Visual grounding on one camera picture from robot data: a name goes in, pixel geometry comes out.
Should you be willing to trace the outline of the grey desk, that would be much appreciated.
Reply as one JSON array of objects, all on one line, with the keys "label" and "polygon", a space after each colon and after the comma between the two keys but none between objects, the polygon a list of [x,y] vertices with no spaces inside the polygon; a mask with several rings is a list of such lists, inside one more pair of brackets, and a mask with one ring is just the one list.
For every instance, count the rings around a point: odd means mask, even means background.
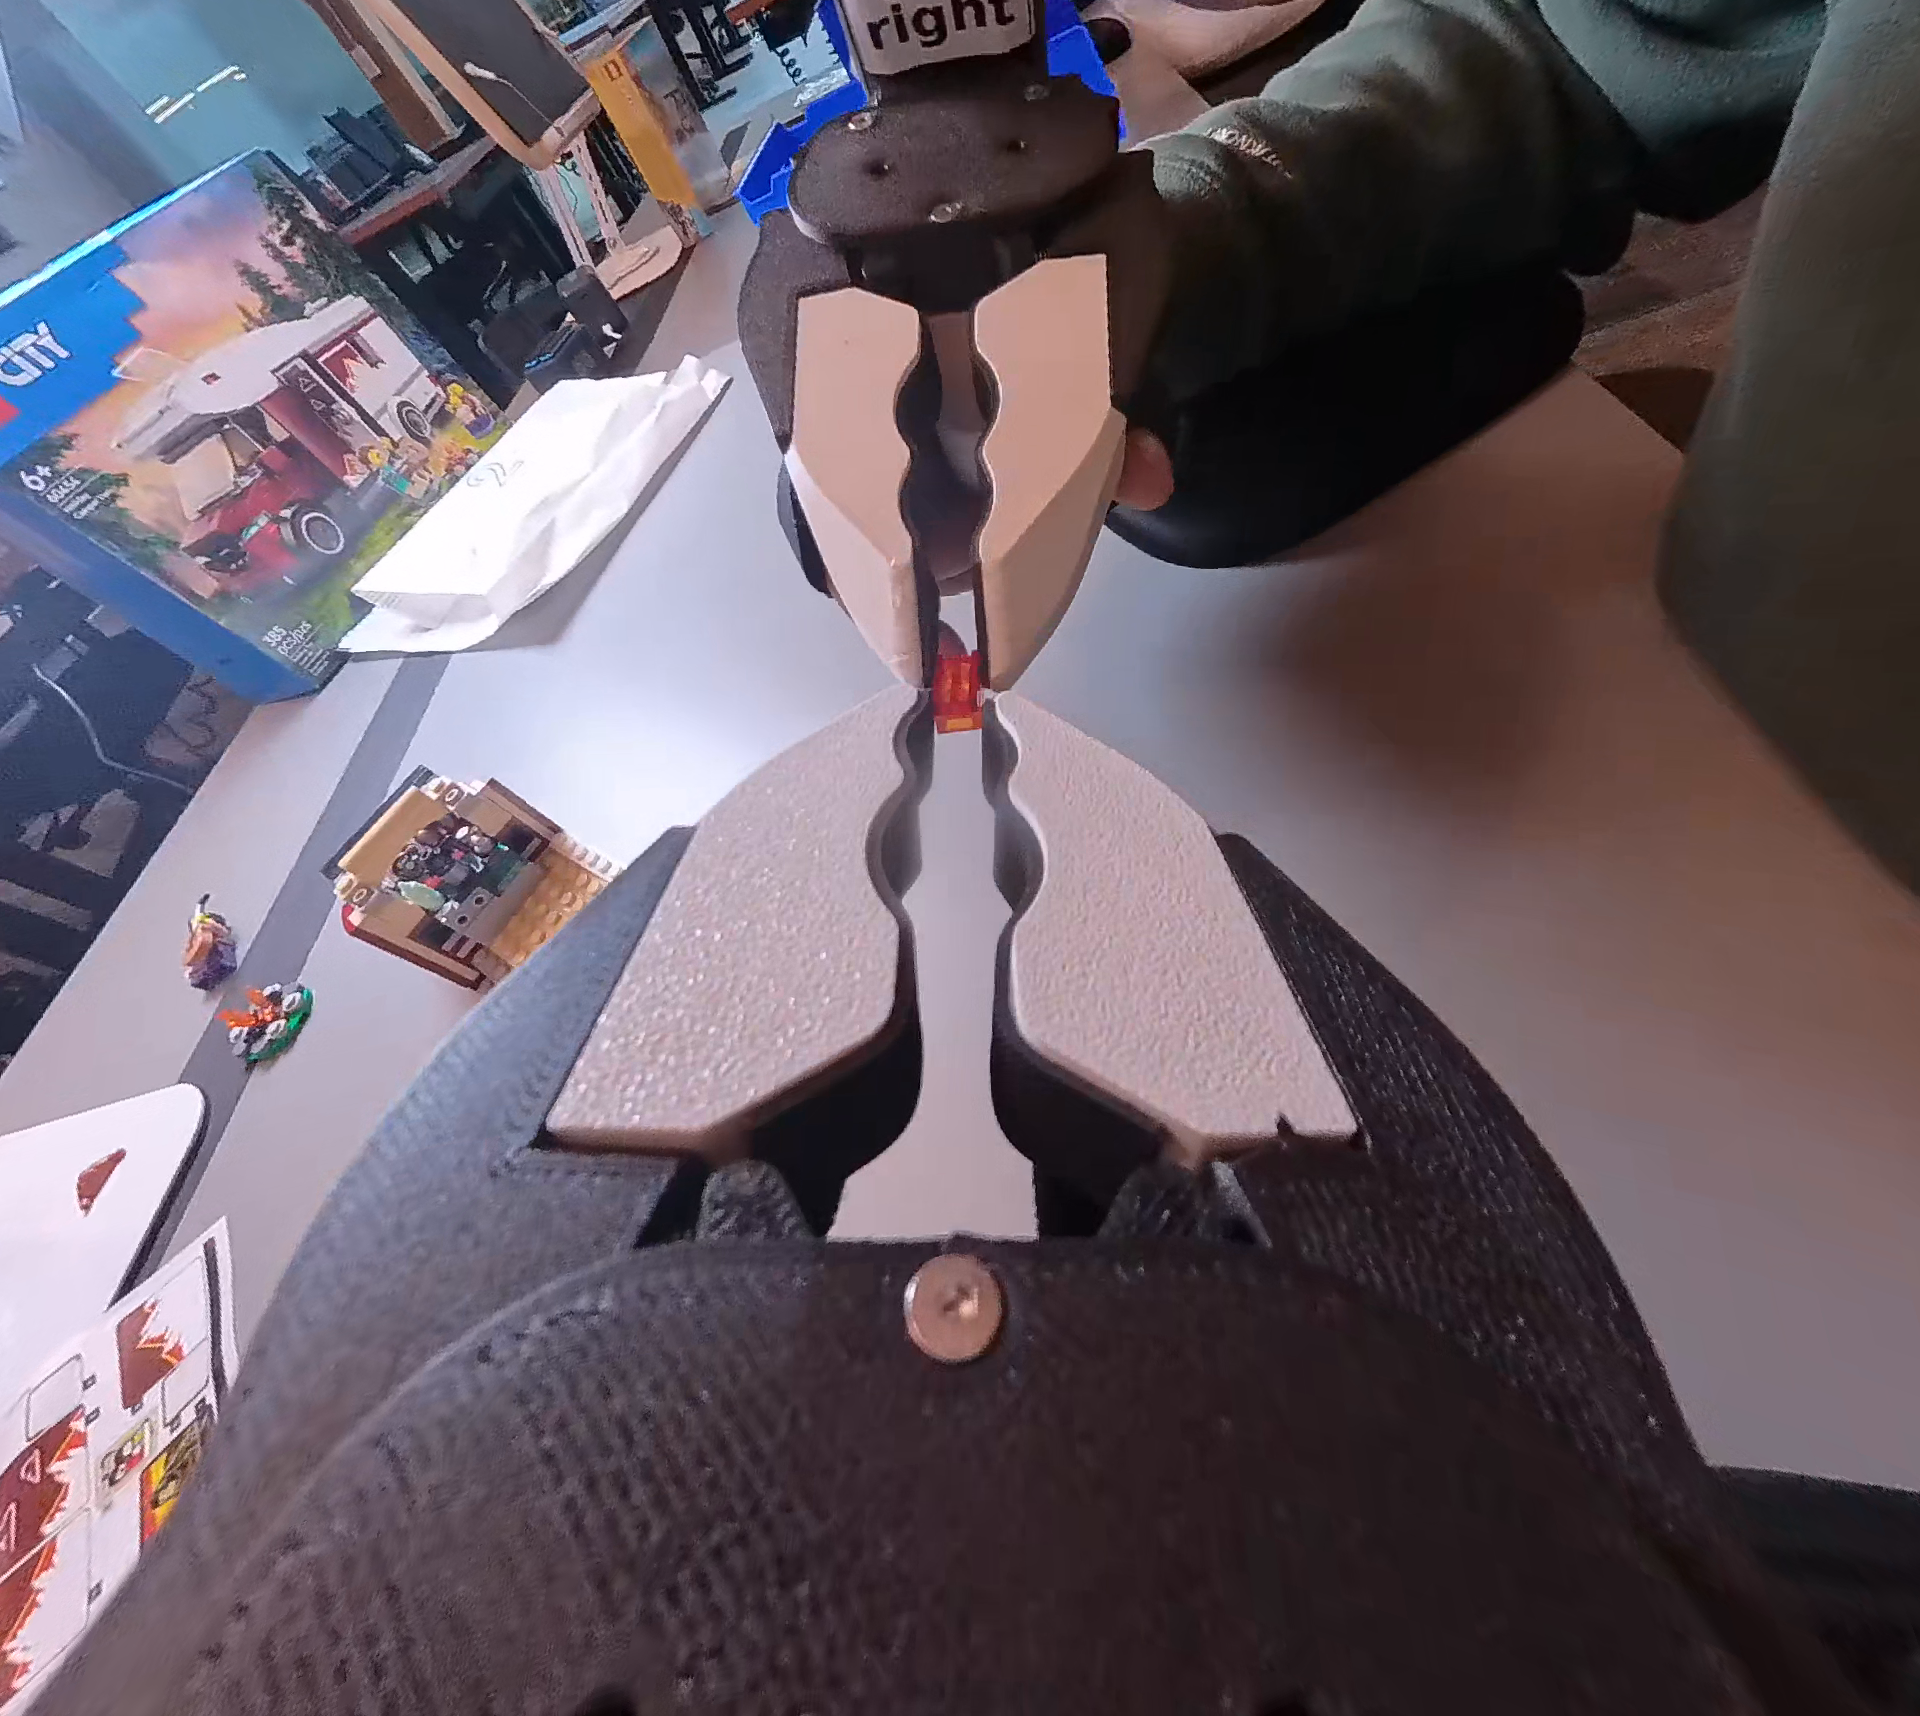
[{"label": "grey desk", "polygon": [[[267,704],[3,1071],[3,1133],[198,1082],[163,1250],[232,1224],[251,1334],[470,994],[354,940],[318,864],[418,769],[630,864],[883,680],[778,535],[731,215],[645,366],[736,375],[651,503],[452,660]],[[1561,377],[1320,551],[1168,571],[1102,535],[1020,698],[1252,840],[1507,1090],[1724,1467],[1916,1486],[1916,904],[1712,691],[1650,600],[1681,458]],[[240,965],[180,969],[198,898]],[[269,1062],[251,987],[313,990]]]}]

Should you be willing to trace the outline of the red tan brick toy truck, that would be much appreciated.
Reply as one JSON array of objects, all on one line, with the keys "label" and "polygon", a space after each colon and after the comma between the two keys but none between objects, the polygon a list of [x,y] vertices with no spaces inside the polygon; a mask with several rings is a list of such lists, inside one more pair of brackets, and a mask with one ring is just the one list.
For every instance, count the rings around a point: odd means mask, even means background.
[{"label": "red tan brick toy truck", "polygon": [[499,780],[412,769],[324,878],[347,936],[485,994],[613,887],[616,864]]}]

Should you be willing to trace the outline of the white paper bag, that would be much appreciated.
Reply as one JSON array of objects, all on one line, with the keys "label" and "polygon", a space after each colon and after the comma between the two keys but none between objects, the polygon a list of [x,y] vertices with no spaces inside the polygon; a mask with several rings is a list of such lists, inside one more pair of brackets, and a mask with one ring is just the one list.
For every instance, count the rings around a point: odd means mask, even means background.
[{"label": "white paper bag", "polygon": [[358,583],[347,655],[465,650],[558,587],[676,467],[731,377],[554,384]]}]

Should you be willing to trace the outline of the blue toy set box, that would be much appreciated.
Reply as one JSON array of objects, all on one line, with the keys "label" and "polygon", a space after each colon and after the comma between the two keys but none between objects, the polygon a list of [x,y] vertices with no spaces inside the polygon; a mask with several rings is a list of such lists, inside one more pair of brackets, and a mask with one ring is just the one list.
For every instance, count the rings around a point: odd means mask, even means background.
[{"label": "blue toy set box", "polygon": [[494,435],[269,154],[0,294],[3,546],[245,703],[335,680],[354,587]]}]

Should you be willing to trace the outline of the brick campfire on green base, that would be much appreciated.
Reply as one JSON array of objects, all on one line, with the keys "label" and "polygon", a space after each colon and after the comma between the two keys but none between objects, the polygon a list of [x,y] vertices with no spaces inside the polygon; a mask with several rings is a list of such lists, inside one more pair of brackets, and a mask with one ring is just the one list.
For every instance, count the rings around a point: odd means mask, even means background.
[{"label": "brick campfire on green base", "polygon": [[221,1010],[216,1024],[232,1041],[232,1054],[245,1071],[280,1061],[307,1024],[313,990],[300,980],[251,987],[236,1010]]}]

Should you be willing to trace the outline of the black office chair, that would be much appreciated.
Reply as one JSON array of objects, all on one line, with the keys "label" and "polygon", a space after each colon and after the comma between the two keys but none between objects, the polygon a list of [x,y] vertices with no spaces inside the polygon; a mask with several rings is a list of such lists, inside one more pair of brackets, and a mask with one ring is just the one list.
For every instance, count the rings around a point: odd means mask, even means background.
[{"label": "black office chair", "polygon": [[0,551],[0,1054],[77,969],[251,703]]}]

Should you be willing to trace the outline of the sticker sheet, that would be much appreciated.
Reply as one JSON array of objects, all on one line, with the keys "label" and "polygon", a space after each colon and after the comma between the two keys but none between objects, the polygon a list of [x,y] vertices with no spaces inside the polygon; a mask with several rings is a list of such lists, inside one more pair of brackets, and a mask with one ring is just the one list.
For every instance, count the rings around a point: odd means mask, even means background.
[{"label": "sticker sheet", "polygon": [[3,1402],[0,1709],[34,1709],[180,1502],[240,1370],[232,1224],[204,1224]]}]

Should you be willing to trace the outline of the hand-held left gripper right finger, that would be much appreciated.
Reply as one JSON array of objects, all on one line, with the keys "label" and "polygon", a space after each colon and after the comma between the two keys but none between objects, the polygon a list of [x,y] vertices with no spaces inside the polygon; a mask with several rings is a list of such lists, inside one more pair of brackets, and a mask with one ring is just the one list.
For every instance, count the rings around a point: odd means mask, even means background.
[{"label": "hand-held left gripper right finger", "polygon": [[1214,828],[1153,769],[998,698],[1005,1022],[1043,1077],[1173,1160],[1278,1136],[1353,1143],[1359,1114]]}]

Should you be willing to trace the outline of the white plastic board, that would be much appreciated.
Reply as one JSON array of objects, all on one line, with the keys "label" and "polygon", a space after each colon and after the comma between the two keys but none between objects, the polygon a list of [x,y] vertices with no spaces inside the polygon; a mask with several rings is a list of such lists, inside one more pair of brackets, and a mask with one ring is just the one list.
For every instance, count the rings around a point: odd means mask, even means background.
[{"label": "white plastic board", "polygon": [[201,1090],[165,1082],[0,1136],[3,1399],[128,1290],[201,1126]]}]

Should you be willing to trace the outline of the pale wooden board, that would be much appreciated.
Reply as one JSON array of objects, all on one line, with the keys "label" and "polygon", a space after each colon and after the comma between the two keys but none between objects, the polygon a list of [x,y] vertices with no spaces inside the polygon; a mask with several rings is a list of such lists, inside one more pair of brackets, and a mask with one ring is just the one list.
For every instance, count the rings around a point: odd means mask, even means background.
[{"label": "pale wooden board", "polygon": [[367,73],[404,133],[452,140],[456,101],[526,169],[569,262],[616,301],[699,241],[698,192],[638,87],[580,71],[526,0],[303,0]]}]

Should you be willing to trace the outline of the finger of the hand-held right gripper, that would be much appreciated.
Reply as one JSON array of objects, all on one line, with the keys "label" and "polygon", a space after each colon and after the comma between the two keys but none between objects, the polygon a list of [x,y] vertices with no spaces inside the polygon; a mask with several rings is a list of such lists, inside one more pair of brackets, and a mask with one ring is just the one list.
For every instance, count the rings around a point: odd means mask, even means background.
[{"label": "finger of the hand-held right gripper", "polygon": [[789,479],[834,600],[905,687],[932,680],[919,558],[903,508],[903,388],[918,357],[918,310],[865,288],[798,301]]},{"label": "finger of the hand-held right gripper", "polygon": [[1077,600],[1124,476],[1107,262],[1037,262],[987,294],[976,354],[993,384],[979,441],[988,508],[976,535],[976,649],[979,680],[1009,691]]}]

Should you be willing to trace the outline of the person's right forearm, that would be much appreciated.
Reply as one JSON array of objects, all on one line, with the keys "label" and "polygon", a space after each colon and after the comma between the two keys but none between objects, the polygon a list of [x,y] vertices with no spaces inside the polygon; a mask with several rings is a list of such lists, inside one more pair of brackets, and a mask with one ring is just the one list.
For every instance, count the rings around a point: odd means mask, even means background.
[{"label": "person's right forearm", "polygon": [[1365,0],[1257,96],[1154,140],[1175,310],[1252,362],[1425,286],[1600,267],[1783,158],[1840,0]]}]

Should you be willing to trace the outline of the blue plastic bin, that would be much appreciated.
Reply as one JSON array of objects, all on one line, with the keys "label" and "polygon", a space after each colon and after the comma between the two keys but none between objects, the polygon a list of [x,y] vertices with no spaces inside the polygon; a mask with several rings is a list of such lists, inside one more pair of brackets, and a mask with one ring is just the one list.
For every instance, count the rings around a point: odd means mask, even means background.
[{"label": "blue plastic bin", "polygon": [[[1134,47],[1134,29],[1112,15],[1081,15],[1081,0],[1043,0],[1043,24],[1049,73],[1081,78],[1091,93],[1116,96],[1112,63]],[[865,101],[865,82],[843,73],[840,87],[809,96],[793,120],[778,120],[736,182],[747,215],[758,225],[769,213],[786,213],[793,160],[814,133],[834,120],[864,115]]]}]

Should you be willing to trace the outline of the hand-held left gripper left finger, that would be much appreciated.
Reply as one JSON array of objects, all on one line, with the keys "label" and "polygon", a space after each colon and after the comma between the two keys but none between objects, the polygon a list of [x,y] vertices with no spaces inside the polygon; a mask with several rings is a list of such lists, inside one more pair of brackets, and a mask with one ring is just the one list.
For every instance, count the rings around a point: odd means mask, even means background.
[{"label": "hand-held left gripper left finger", "polygon": [[918,691],[747,773],[685,840],[554,1109],[569,1150],[748,1150],[903,1010],[885,835],[918,804]]}]

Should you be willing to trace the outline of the yellow tall box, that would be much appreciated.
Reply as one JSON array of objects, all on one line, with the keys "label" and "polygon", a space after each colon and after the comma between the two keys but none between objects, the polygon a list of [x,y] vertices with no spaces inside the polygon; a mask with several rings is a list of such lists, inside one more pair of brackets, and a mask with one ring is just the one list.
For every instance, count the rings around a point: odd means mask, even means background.
[{"label": "yellow tall box", "polygon": [[665,109],[657,93],[638,78],[623,47],[598,47],[583,61],[583,78],[595,96],[603,101],[603,120],[613,125],[623,154],[630,158],[643,185],[657,198],[665,213],[699,213],[699,198],[692,185],[685,160],[676,158]]}]

